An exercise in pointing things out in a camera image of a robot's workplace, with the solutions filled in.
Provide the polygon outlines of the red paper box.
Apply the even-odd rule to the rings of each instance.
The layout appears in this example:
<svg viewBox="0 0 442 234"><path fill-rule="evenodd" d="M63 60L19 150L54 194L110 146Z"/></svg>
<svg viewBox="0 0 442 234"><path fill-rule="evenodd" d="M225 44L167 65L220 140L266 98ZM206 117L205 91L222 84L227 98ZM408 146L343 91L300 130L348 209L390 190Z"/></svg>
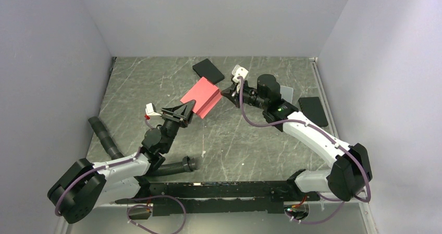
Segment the red paper box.
<svg viewBox="0 0 442 234"><path fill-rule="evenodd" d="M182 103L195 100L192 111L203 119L220 101L222 95L220 89L208 81L201 78L181 99Z"/></svg>

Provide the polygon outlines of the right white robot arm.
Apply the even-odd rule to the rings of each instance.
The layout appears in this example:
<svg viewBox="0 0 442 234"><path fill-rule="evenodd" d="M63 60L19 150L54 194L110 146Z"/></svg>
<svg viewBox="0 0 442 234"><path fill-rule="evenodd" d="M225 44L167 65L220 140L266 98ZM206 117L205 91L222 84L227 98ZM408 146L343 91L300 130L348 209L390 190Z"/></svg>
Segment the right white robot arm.
<svg viewBox="0 0 442 234"><path fill-rule="evenodd" d="M351 145L329 134L283 99L280 84L270 74L260 75L257 88L248 86L245 74L233 74L232 85L222 91L241 110L243 118L254 127L275 127L313 150L328 170L300 170L288 179L287 193L300 200L309 192L329 192L348 202L372 199L372 170L366 147Z"/></svg>

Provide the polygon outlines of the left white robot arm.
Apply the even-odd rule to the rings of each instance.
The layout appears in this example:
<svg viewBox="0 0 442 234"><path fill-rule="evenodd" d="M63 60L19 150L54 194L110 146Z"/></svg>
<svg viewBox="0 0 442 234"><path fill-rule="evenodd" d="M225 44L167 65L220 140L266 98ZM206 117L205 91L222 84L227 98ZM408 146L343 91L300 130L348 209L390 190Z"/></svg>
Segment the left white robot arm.
<svg viewBox="0 0 442 234"><path fill-rule="evenodd" d="M180 128L186 128L194 115L195 100L162 108L157 113L152 103L146 105L146 116L160 116L163 124L149 126L138 150L128 156L119 151L100 118L88 122L105 152L111 158L106 162L90 162L82 158L49 189L48 199L55 206L55 215L73 224L102 204L121 199L142 203L149 198L148 177L191 173L197 169L196 160L185 156L182 161L165 164L168 153Z"/></svg>

